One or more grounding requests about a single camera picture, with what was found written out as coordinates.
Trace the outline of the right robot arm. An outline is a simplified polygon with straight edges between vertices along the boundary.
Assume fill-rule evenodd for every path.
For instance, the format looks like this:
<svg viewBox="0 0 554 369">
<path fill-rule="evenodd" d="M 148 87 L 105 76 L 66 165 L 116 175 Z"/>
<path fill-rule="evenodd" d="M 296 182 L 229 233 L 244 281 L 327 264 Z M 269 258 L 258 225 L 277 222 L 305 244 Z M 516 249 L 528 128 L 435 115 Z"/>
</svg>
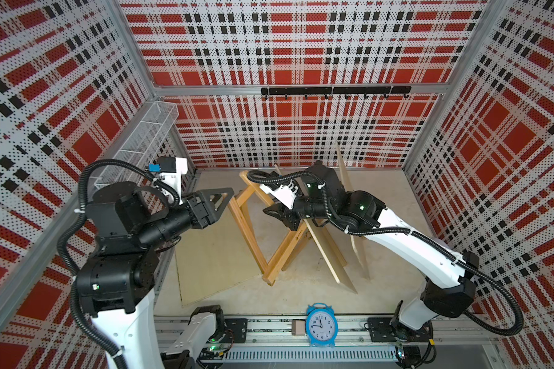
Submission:
<svg viewBox="0 0 554 369">
<path fill-rule="evenodd" d="M 403 221 L 383 201 L 365 191 L 348 191 L 334 169 L 316 161 L 299 172 L 250 171 L 246 177 L 276 203 L 264 212 L 294 231 L 302 220 L 324 220 L 341 232 L 381 244 L 425 277 L 415 298 L 397 305 L 390 327 L 398 341 L 408 342 L 432 319 L 465 315 L 483 329 L 500 336 L 523 330 L 523 311 L 514 296 L 498 281 L 479 270 L 472 252 L 455 252 Z M 514 322 L 496 327 L 469 311 L 476 281 L 483 281 L 503 296 Z"/>
</svg>

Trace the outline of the plywood board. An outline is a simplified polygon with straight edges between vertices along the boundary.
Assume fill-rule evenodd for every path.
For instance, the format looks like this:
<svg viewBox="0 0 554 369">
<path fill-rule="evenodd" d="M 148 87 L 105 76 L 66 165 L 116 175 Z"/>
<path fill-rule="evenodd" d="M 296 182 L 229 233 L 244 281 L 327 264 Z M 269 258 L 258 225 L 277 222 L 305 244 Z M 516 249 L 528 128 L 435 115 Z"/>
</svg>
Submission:
<svg viewBox="0 0 554 369">
<path fill-rule="evenodd" d="M 310 241 L 315 243 L 335 282 L 357 295 L 358 292 L 345 270 L 346 259 L 326 230 L 326 223 L 308 217 L 300 220 L 296 231 L 290 231 L 286 235 L 270 259 L 269 267 L 263 273 L 263 281 L 273 286 L 279 273 L 291 266 Z"/>
<path fill-rule="evenodd" d="M 182 305 L 191 305 L 260 275 L 230 211 L 203 229 L 182 235 L 176 246 Z"/>
<path fill-rule="evenodd" d="M 350 178 L 349 178 L 349 174 L 348 174 L 347 169 L 346 169 L 343 154 L 341 152 L 341 149 L 340 149 L 340 146 L 339 146 L 338 143 L 335 144 L 335 149 L 336 149 L 336 154 L 337 154 L 337 163 L 338 163 L 338 166 L 339 166 L 340 179 L 343 183 L 343 186 L 348 192 L 354 192 L 354 188 L 352 187 L 352 184 L 351 184 L 351 181 L 350 181 Z M 359 264 L 361 266 L 361 269 L 363 271 L 363 276 L 364 276 L 365 279 L 370 281 L 371 276 L 370 276 L 370 273 L 369 273 L 369 266 L 368 266 L 368 261 L 367 261 L 367 258 L 366 258 L 366 250 L 365 250 L 365 246 L 363 244 L 363 240 L 360 237 L 352 236 L 351 237 L 351 243 L 352 243 L 352 248 L 354 250 L 355 256 L 357 257 L 358 262 L 359 262 Z"/>
</svg>

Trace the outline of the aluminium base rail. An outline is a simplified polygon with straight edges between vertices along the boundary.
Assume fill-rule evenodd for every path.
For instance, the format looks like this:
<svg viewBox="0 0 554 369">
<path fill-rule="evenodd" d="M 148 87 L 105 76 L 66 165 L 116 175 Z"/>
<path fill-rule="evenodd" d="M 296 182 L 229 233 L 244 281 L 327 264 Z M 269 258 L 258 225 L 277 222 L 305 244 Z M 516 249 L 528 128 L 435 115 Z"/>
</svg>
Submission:
<svg viewBox="0 0 554 369">
<path fill-rule="evenodd" d="M 221 356 L 202 358 L 197 368 L 402 368 L 411 365 L 435 341 L 431 368 L 507 368 L 498 338 L 468 318 L 436 318 L 400 342 L 391 334 L 389 314 L 337 315 L 332 344 L 313 345 L 304 327 L 306 315 L 226 315 L 229 333 L 209 347 Z"/>
</svg>

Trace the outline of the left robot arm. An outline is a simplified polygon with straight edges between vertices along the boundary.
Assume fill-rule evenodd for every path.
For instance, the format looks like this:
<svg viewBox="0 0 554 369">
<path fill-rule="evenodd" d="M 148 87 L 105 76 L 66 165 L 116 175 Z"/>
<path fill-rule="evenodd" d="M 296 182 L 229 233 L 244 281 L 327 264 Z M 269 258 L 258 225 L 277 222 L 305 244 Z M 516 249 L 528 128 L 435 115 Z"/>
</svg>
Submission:
<svg viewBox="0 0 554 369">
<path fill-rule="evenodd" d="M 181 195 L 167 178 L 178 170 L 169 157 L 149 169 L 118 159 L 88 165 L 78 180 L 77 219 L 58 239 L 72 273 L 72 317 L 111 368 L 194 368 L 204 346 L 226 329 L 220 306 L 199 307 L 169 350 L 159 348 L 159 255 L 187 231 L 220 220 L 234 195 L 230 188 Z"/>
</svg>

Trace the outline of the black hook rail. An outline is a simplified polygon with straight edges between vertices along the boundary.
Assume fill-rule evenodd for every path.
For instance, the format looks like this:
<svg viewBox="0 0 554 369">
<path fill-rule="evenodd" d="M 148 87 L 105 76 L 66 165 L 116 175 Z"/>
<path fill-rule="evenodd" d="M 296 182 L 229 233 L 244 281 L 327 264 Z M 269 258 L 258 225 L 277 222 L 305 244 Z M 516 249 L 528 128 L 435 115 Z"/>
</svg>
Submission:
<svg viewBox="0 0 554 369">
<path fill-rule="evenodd" d="M 412 92 L 412 86 L 409 85 L 382 85 L 382 86 L 328 86 L 328 87 L 267 87 L 261 88 L 262 96 L 282 96 L 289 97 L 294 95 L 381 95 L 387 98 L 390 95 L 408 96 Z"/>
</svg>

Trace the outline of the small beige box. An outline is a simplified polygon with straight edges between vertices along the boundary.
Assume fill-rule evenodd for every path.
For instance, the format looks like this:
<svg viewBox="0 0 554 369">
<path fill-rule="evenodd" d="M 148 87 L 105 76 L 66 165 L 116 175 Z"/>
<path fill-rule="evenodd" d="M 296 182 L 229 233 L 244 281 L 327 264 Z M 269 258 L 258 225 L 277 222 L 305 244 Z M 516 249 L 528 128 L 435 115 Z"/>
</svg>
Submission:
<svg viewBox="0 0 554 369">
<path fill-rule="evenodd" d="M 306 321 L 292 320 L 291 333 L 292 336 L 306 336 Z"/>
</svg>

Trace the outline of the blue alarm clock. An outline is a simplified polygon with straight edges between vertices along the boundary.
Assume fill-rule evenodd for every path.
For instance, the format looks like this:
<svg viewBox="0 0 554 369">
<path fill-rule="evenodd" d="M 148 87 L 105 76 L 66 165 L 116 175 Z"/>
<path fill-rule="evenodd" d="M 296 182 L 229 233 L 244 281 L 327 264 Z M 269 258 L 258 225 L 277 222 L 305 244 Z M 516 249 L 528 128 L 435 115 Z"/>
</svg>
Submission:
<svg viewBox="0 0 554 369">
<path fill-rule="evenodd" d="M 334 347 L 339 325 L 334 309 L 324 303 L 309 305 L 306 309 L 306 335 L 313 347 Z"/>
</svg>

